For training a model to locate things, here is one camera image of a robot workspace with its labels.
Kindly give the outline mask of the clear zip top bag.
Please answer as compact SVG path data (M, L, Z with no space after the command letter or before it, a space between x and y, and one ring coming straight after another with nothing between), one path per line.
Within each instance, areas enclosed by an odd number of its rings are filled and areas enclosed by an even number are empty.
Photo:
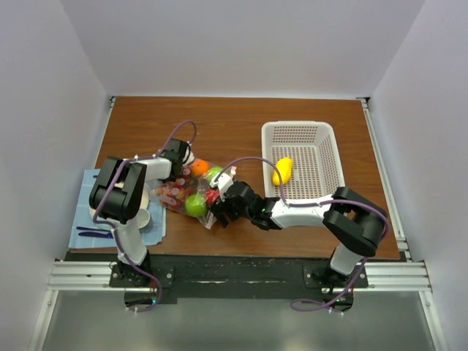
M174 181L149 183L149 194L159 204L171 211L196 218L206 229L216 222L210 206L220 197L219 191L211 188L211 182L222 171L204 159L196 158Z

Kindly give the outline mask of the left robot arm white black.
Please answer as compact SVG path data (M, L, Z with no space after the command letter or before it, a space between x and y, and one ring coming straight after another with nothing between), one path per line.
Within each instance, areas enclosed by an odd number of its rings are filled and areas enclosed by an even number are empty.
M94 223L110 227L118 250L118 278L136 287L154 280L137 224L144 186L148 181L174 181L194 159L190 142L172 138L153 156L105 160L88 204Z

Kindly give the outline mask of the yellow fake lemon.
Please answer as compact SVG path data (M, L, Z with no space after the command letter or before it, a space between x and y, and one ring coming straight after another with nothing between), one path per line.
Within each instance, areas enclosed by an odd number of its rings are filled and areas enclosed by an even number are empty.
M280 184L285 185L292 176L293 171L293 160L289 157L281 158L276 163L276 170L272 175L272 183L274 186L279 186Z

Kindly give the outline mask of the red fake apple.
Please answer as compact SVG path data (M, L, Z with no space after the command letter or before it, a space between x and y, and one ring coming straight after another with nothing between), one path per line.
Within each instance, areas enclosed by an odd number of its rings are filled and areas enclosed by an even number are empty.
M207 203L214 203L219 198L218 189L209 189L205 194L205 200Z

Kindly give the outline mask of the green fake apple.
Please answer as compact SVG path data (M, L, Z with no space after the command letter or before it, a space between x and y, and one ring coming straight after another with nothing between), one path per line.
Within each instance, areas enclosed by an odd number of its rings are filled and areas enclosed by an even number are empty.
M205 198L200 194L193 194L185 199L186 213L190 216L205 216L207 208Z

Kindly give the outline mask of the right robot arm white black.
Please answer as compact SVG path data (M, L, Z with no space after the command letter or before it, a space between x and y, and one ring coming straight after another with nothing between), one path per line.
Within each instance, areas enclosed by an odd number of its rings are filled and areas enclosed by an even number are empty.
M376 254L390 229L383 209L345 186L332 195L292 202L261 197L243 181L212 181L209 190L209 211L223 227L240 218L261 230L326 227L339 241L325 270L334 287L351 280L355 266Z

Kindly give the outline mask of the red fake cherry bunch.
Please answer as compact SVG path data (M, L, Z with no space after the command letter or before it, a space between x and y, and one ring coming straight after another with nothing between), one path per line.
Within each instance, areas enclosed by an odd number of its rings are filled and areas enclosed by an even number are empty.
M197 185L196 178L183 175L174 181L166 181L159 185L154 192L164 207L185 212L185 199L196 192Z

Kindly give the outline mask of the orange fake orange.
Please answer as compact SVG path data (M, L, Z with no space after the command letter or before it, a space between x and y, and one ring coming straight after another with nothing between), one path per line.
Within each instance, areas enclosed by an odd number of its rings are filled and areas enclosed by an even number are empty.
M210 170L211 166L207 161L203 159L195 159L193 163L191 163L190 168L193 176L198 177L207 173Z

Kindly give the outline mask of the white plastic basket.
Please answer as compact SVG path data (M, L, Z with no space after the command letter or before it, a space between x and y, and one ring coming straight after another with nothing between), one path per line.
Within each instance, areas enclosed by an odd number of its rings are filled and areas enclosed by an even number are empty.
M276 164L293 160L291 179L284 185L287 200L313 200L332 195L345 185L335 134L319 121L275 121L261 129L262 158Z

